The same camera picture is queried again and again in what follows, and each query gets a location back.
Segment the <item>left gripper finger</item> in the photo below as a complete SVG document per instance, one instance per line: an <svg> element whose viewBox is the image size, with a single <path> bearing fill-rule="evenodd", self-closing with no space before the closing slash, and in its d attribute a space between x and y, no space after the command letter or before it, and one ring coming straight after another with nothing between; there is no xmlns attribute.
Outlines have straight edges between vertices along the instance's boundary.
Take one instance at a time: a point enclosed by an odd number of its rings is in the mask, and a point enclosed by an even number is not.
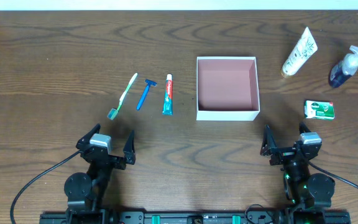
<svg viewBox="0 0 358 224"><path fill-rule="evenodd" d="M130 165L135 164L134 137L135 132L132 130L123 149L125 163Z"/></svg>
<svg viewBox="0 0 358 224"><path fill-rule="evenodd" d="M93 137L94 134L98 134L99 130L101 128L101 125L98 123L96 124L91 131L89 131L87 134L85 134L81 139L78 140L76 144L76 148L78 150L87 150L90 147L90 140Z"/></svg>

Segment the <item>Colgate toothpaste tube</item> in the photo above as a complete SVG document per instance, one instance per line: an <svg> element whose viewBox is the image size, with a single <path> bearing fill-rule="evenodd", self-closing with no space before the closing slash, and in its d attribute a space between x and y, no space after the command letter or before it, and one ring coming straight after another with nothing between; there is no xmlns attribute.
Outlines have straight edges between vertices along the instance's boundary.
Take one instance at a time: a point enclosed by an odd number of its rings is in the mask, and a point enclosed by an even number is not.
<svg viewBox="0 0 358 224"><path fill-rule="evenodd" d="M173 88L173 77L172 74L167 75L166 85L165 85L165 96L163 102L162 114L172 115L173 114L173 105L172 105L172 88Z"/></svg>

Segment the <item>blue pump soap bottle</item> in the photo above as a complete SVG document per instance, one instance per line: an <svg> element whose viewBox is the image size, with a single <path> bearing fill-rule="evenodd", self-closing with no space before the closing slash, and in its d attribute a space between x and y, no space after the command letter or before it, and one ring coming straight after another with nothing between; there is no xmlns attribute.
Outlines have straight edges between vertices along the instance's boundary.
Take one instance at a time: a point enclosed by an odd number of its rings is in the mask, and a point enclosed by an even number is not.
<svg viewBox="0 0 358 224"><path fill-rule="evenodd" d="M332 88L340 87L348 79L353 77L358 69L358 47L352 45L347 54L339 63L337 63L329 74L329 85Z"/></svg>

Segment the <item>blue disposable razor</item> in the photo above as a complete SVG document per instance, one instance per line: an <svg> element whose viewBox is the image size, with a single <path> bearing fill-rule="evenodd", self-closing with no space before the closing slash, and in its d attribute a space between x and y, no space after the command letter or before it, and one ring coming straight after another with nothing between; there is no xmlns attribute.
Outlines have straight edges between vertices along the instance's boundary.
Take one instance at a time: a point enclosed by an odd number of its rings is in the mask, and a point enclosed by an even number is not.
<svg viewBox="0 0 358 224"><path fill-rule="evenodd" d="M141 96L141 98L140 98L140 100L139 100L139 102L137 104L136 110L141 109L141 107L142 107L142 105L143 105L143 103L144 103L144 101L145 101L145 99L147 97L147 94L148 94L148 92L150 90L150 87L157 85L157 83L155 81L152 81L152 80L149 80L149 79L146 79L145 83L146 83L146 86L145 86L143 94L142 94L142 96Z"/></svg>

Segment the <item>white Pantene tube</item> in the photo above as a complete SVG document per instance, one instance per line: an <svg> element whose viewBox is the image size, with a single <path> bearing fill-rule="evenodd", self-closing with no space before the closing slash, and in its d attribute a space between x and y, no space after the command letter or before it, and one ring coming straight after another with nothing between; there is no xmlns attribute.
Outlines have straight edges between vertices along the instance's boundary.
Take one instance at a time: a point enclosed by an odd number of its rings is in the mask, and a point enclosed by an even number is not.
<svg viewBox="0 0 358 224"><path fill-rule="evenodd" d="M284 78L294 76L304 63L318 50L318 46L308 27L305 28L300 39L282 66Z"/></svg>

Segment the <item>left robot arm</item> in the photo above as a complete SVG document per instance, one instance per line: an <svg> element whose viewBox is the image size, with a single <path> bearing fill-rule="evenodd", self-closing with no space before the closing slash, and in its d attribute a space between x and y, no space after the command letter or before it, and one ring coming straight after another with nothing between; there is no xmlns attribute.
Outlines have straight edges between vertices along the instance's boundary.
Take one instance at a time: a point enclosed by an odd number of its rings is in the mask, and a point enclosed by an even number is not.
<svg viewBox="0 0 358 224"><path fill-rule="evenodd" d="M89 163L88 171L77 172L67 178L64 191L68 197L68 209L73 212L94 212L99 209L111 172L124 170L135 164L134 137L131 131L124 146L122 157L111 155L112 138L100 134L101 125L97 124L76 144L79 155Z"/></svg>

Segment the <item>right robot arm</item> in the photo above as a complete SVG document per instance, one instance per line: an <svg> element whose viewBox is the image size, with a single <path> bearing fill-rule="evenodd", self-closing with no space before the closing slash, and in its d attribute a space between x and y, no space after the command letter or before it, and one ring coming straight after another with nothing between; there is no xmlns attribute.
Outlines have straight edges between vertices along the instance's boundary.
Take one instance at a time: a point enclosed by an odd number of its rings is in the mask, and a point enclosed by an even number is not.
<svg viewBox="0 0 358 224"><path fill-rule="evenodd" d="M292 146L278 147L266 125L260 155L269 156L271 166L282 166L286 197L299 209L329 208L335 181L326 174L311 174L309 170L309 162L318 155L322 139L304 123L300 123L299 132L299 138Z"/></svg>

